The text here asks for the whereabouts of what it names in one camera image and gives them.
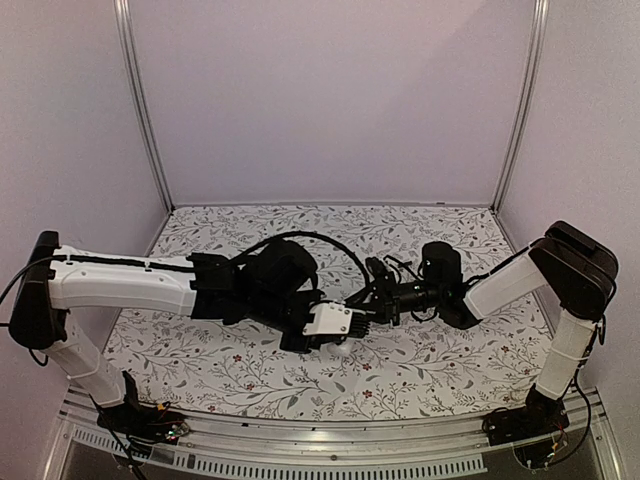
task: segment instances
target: metal frame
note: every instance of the metal frame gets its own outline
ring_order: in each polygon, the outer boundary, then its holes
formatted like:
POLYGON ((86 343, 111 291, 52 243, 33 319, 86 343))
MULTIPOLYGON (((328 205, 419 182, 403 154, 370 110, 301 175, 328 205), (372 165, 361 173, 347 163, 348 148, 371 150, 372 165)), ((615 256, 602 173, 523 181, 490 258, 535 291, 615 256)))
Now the metal frame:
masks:
POLYGON ((178 204, 176 208, 189 207, 273 207, 273 206, 312 206, 312 207, 438 207, 438 208, 490 208, 487 203, 456 202, 367 202, 367 201, 284 201, 284 202, 211 202, 178 204))
MULTIPOLYGON (((114 0, 116 20, 118 24, 118 32, 120 34, 120 43, 122 45, 122 52, 124 56, 124 63, 127 71, 127 77, 129 85, 131 87, 131 95, 133 98, 134 106, 136 109, 136 115, 138 117, 138 123, 140 131, 149 159, 149 165, 153 174, 158 193, 162 200, 165 209, 171 212, 175 209, 176 205, 171 197, 169 185, 165 175, 162 160, 160 158, 160 152, 156 142, 153 126, 151 123, 151 117, 147 106, 147 101, 142 84, 142 78, 140 74, 140 67, 138 64, 135 41, 133 35, 133 27, 131 22, 131 14, 129 10, 129 0, 114 0)), ((513 175, 513 169, 515 167, 518 152, 520 150, 520 144, 525 131, 527 117, 529 115, 529 109, 533 98, 533 89, 535 86, 535 80, 538 73, 538 67, 540 64, 540 58, 542 55, 542 47, 544 42, 544 32, 547 23, 547 14, 549 10, 549 0, 535 0, 533 24, 531 31, 531 39, 529 42, 528 56, 525 69, 525 78, 520 92, 520 100, 518 104, 518 110, 516 118, 511 130, 509 143, 507 147, 507 153, 505 155, 504 163, 498 179, 498 185, 491 201, 490 207, 493 211, 499 212, 504 204, 504 200, 509 189, 509 184, 513 175)), ((367 203, 371 202, 347 202, 349 204, 367 203)), ((422 206, 475 206, 475 205, 462 205, 462 204, 447 204, 443 202, 435 203, 415 203, 422 206)), ((206 206, 218 206, 224 204, 211 203, 203 204, 206 206)), ((180 205, 180 206, 200 206, 200 205, 180 205)))
MULTIPOLYGON (((619 480, 620 460, 600 397, 595 389, 587 390, 586 394, 593 409, 592 434, 604 478, 619 480)), ((565 407, 571 421, 568 431, 584 428, 587 413, 582 398, 576 392, 568 393, 565 407)), ((231 468, 235 465, 238 475, 240 468, 264 468, 270 471, 271 478, 286 478, 287 471, 326 471, 327 478, 334 480, 362 480, 378 478, 373 472, 389 471, 395 472, 392 475, 396 480, 404 480, 416 478, 417 466, 466 463, 483 454, 546 438, 491 447, 482 432, 486 412, 377 422, 312 422, 183 413, 192 433, 176 446, 157 445, 149 463, 216 478, 236 478, 232 472, 214 471, 216 465, 231 468), (371 472, 370 476, 365 475, 367 472, 371 472)), ((60 418, 59 441, 50 457, 55 462, 47 469, 45 480, 60 478, 72 441, 121 454, 107 432, 96 426, 97 412, 81 389, 71 387, 60 418)), ((477 466, 478 470, 484 468, 482 462, 477 466)), ((289 478, 302 476, 298 473, 289 478)))
POLYGON ((120 34, 120 44, 122 45, 122 53, 124 55, 124 65, 131 87, 131 96, 138 117, 138 125, 144 143, 151 173, 158 189, 158 194, 162 200, 162 204, 167 212, 174 210, 171 192, 167 183, 167 177, 164 173, 164 167, 160 159, 160 152, 156 143, 149 108, 142 86, 142 78, 140 75, 140 67, 136 55, 136 47, 133 39, 133 28, 131 25, 131 14, 129 12, 128 0, 114 0, 116 21, 118 24, 118 33, 120 34))
POLYGON ((520 103, 518 104, 516 119, 513 124, 513 129, 511 130, 507 154, 504 159, 502 171, 500 172, 498 186, 491 204, 491 209, 498 213, 504 205, 504 200, 507 195, 507 191, 509 190, 509 184, 511 183, 511 178, 513 176, 513 169, 518 158, 518 152, 520 151, 520 145, 522 143, 522 138, 527 124, 527 117, 529 116, 529 109, 533 99, 533 89, 538 74, 538 68, 540 66, 540 58, 542 56, 542 46, 544 43, 544 32, 547 25, 548 11, 549 0, 536 0, 531 40, 529 42, 529 54, 525 69, 525 78, 524 83, 522 84, 522 91, 520 92, 520 103))

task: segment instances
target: cable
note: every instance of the cable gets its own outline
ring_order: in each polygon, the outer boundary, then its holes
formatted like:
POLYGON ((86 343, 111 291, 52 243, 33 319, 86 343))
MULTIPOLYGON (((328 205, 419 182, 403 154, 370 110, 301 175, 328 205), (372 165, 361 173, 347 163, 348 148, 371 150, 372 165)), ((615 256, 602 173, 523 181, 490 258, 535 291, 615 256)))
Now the cable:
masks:
POLYGON ((401 283, 402 282, 402 273, 400 273, 400 270, 398 270, 398 267, 396 267, 395 265, 391 264, 391 263, 387 263, 387 265, 389 267, 391 267, 391 269, 395 272, 395 274, 398 276, 396 278, 396 276, 394 275, 393 278, 395 278, 396 283, 401 283))
POLYGON ((607 336, 607 316, 603 313, 602 327, 598 328, 598 342, 600 342, 600 345, 604 345, 606 336, 607 336))
POLYGON ((29 355, 31 355, 31 358, 33 358, 33 361, 36 362, 41 367, 46 367, 47 364, 49 363, 49 355, 45 355, 44 360, 40 360, 38 357, 36 357, 36 354, 33 353, 33 350, 31 349, 29 349, 29 355))
POLYGON ((16 273, 14 277, 11 280, 9 280, 9 283, 5 287, 4 291, 2 292, 2 294, 0 294, 0 305, 2 305, 2 302, 4 302, 5 298, 7 298, 7 295, 9 295, 9 292, 11 291, 13 286, 18 282, 18 280, 20 280, 33 267, 35 267, 36 265, 40 265, 41 263, 52 262, 54 260, 60 261, 60 260, 65 260, 66 258, 67 257, 64 255, 53 255, 51 257, 44 257, 39 260, 35 260, 27 264, 26 266, 22 267, 18 271, 18 273, 16 273))
POLYGON ((433 320, 434 318, 436 318, 438 316, 438 312, 435 310, 435 308, 433 309, 433 314, 430 317, 427 318, 420 318, 418 315, 416 315, 415 311, 411 311, 411 317, 413 317, 413 319, 416 322, 428 322, 429 320, 433 320))
MULTIPOLYGON (((560 463, 566 462, 567 460, 569 460, 569 458, 571 458, 573 455, 575 455, 578 450, 580 450, 580 447, 582 447, 584 442, 587 440, 587 437, 589 436, 589 433, 591 431, 591 414, 592 414, 591 413, 591 403, 589 402, 589 399, 587 398, 586 394, 582 391, 582 388, 580 388, 580 385, 578 384, 578 373, 579 373, 579 370, 576 370, 576 373, 573 376, 573 386, 576 388, 577 392, 580 394, 580 396, 584 400, 585 405, 587 406, 587 425, 585 426, 585 430, 584 430, 584 433, 582 434, 582 437, 580 438, 580 441, 576 444, 576 446, 573 448, 573 450, 571 450, 569 453, 567 453, 560 460, 551 461, 544 467, 527 468, 525 466, 525 468, 527 470, 530 470, 530 471, 545 470, 548 467, 553 467, 554 465, 558 465, 560 463)), ((566 432, 562 428, 560 428, 560 431, 564 435, 566 435, 566 432)))
POLYGON ((509 265, 511 262, 513 262, 516 258, 518 258, 520 255, 522 255, 524 252, 526 252, 527 250, 529 250, 529 248, 531 248, 536 242, 533 242, 530 245, 527 245, 526 247, 524 247, 523 249, 517 251, 516 253, 514 253, 513 255, 511 255, 510 257, 505 258, 502 262, 500 262, 498 265, 496 265, 495 267, 493 267, 491 270, 489 270, 487 273, 483 273, 481 275, 474 275, 473 277, 469 277, 464 283, 463 285, 466 287, 471 287, 474 283, 479 282, 480 280, 484 280, 485 278, 487 278, 489 275, 494 274, 495 272, 497 272, 498 270, 500 270, 501 268, 509 265))
POLYGON ((321 233, 317 233, 317 232, 304 232, 301 230, 294 230, 292 232, 285 232, 285 233, 279 233, 278 235, 274 235, 273 237, 269 237, 269 238, 265 238, 264 240, 256 243, 254 246, 249 247, 248 249, 246 249, 244 252, 240 253, 239 255, 235 256, 231 261, 239 261, 241 259, 243 259, 244 257, 249 256, 250 254, 252 254, 253 252, 255 252, 256 250, 261 249, 262 247, 267 246, 269 243, 278 241, 278 240, 282 240, 285 238, 292 238, 292 237, 307 237, 307 238, 314 238, 316 240, 321 240, 323 242, 329 243, 330 245, 333 245, 334 247, 336 247, 338 250, 340 250, 342 253, 344 253, 347 257, 349 257, 353 263, 356 265, 356 267, 358 267, 358 270, 360 270, 360 273, 362 274, 362 278, 364 279, 364 283, 366 286, 369 286, 371 283, 371 280, 369 278, 369 272, 367 272, 367 269, 365 268, 364 264, 360 261, 360 259, 358 258, 358 256, 349 248, 347 248, 343 243, 334 240, 333 238, 327 236, 327 235, 323 235, 321 233))
POLYGON ((567 453, 560 460, 556 460, 555 462, 551 462, 549 464, 550 467, 552 467, 553 465, 558 465, 559 463, 565 462, 570 457, 572 457, 580 449, 580 447, 584 444, 584 442, 587 440, 587 437, 589 436, 589 433, 591 431, 591 403, 589 402, 589 399, 587 398, 585 393, 582 391, 582 388, 580 388, 580 385, 578 384, 578 372, 579 372, 579 370, 576 371, 576 374, 573 376, 573 385, 574 385, 574 387, 576 387, 576 390, 578 391, 578 393, 580 394, 580 396, 584 400, 584 403, 587 406, 587 426, 585 427, 584 433, 582 434, 582 438, 580 438, 580 441, 573 448, 573 450, 571 450, 569 453, 567 453))
POLYGON ((134 460, 133 455, 131 455, 131 451, 129 450, 129 448, 124 446, 124 443, 122 443, 122 440, 120 440, 120 437, 118 437, 118 435, 116 435, 116 432, 113 431, 113 428, 111 428, 111 424, 109 423, 107 416, 104 415, 102 411, 102 407, 96 403, 93 397, 90 397, 90 398, 91 398, 91 401, 93 402, 93 405, 96 407, 96 410, 98 411, 98 415, 100 416, 104 424, 107 426, 107 430, 109 431, 113 439, 116 441, 118 446, 122 449, 122 451, 127 456, 127 460, 129 461, 128 466, 129 466, 129 469, 131 470, 131 473, 133 473, 138 480, 148 480, 147 477, 140 470, 140 467, 134 460))
POLYGON ((389 260, 391 260, 391 261, 395 262, 396 264, 398 264, 400 267, 402 267, 402 268, 403 268, 404 270, 406 270, 407 272, 409 272, 409 273, 411 274, 411 276, 412 276, 413 278, 415 278, 417 281, 419 281, 419 282, 421 282, 421 281, 422 281, 422 279, 421 279, 421 278, 416 274, 416 272, 414 272, 413 270, 411 270, 411 269, 409 268, 409 265, 410 265, 410 264, 407 264, 407 263, 405 263, 405 262, 401 262, 400 260, 398 260, 396 257, 394 257, 394 256, 392 256, 392 255, 385 255, 384 259, 386 260, 387 258, 388 258, 389 260))

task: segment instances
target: patterned table surface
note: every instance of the patterned table surface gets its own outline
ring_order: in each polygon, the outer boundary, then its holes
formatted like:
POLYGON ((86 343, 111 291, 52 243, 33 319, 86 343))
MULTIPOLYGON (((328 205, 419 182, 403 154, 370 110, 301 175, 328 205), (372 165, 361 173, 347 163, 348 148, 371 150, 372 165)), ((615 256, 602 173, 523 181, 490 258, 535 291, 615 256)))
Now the patterned table surface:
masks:
MULTIPOLYGON (((481 208, 242 206, 174 212, 152 256, 192 251, 233 256, 279 232, 313 230, 361 259, 392 254, 417 265, 422 245, 449 242, 465 277, 510 255, 481 208)), ((300 239, 319 265, 320 288, 343 299, 361 287, 332 246, 300 239)), ((384 420, 456 415, 523 401, 550 346, 527 296, 467 331, 435 319, 376 326, 349 357, 277 349, 280 334, 252 321, 225 327, 176 315, 125 310, 105 353, 138 382, 141 398, 188 410, 300 420, 384 420)))

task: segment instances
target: white backdrop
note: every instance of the white backdrop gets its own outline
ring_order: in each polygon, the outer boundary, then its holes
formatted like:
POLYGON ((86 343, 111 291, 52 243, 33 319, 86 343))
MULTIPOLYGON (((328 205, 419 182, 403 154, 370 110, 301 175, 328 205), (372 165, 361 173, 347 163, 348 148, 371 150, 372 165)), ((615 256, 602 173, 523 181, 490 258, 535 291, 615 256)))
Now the white backdrop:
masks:
POLYGON ((489 204, 533 6, 132 2, 175 202, 489 204))

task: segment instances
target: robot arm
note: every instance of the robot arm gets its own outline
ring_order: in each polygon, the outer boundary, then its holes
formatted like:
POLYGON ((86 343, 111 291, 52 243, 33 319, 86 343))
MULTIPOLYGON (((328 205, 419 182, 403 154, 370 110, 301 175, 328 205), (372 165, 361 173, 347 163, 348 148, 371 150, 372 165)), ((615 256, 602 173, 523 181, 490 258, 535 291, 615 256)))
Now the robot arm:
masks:
POLYGON ((618 262, 613 253, 565 222, 494 269, 465 293, 463 310, 482 319, 521 296, 549 286, 561 312, 549 354, 524 407, 488 415, 492 445, 568 426, 564 397, 577 369, 586 363, 613 294, 618 262))
POLYGON ((422 249, 414 280, 399 282, 376 258, 373 280, 344 304, 323 300, 317 265, 299 244, 282 238, 258 254, 233 259, 195 253, 149 259, 82 252, 41 234, 12 314, 19 344, 41 350, 92 396, 101 422, 151 441, 175 442, 187 433, 176 412, 138 403, 135 382, 117 371, 68 310, 112 306, 162 310, 226 325, 250 318, 282 332, 280 349, 308 353, 367 335, 370 322, 399 323, 400 313, 435 308, 447 324, 471 328, 521 296, 549 285, 563 308, 551 352, 522 409, 487 417, 492 443, 516 441, 567 425, 562 397, 590 353, 596 326, 614 290, 615 256, 564 222, 489 274, 463 282, 460 254, 444 242, 422 249), (311 289, 300 290, 307 283, 311 289))

